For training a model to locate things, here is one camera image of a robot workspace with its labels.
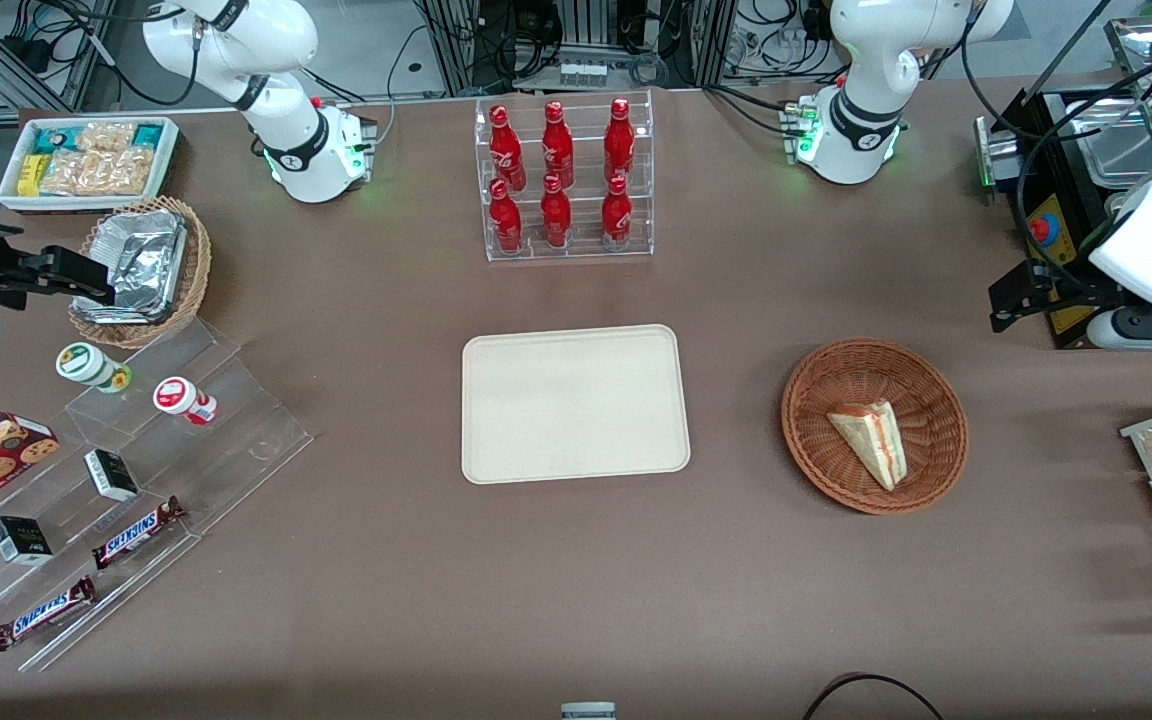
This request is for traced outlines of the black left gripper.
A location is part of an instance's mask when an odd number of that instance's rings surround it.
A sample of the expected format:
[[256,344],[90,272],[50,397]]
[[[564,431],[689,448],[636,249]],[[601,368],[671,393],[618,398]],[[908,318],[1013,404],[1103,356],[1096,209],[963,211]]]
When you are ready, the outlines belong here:
[[1100,272],[1078,275],[1062,265],[1029,258],[992,285],[991,329],[1002,333],[1026,316],[1043,314],[1052,333],[1082,333],[1094,314],[1129,300],[1132,296],[1123,287]]

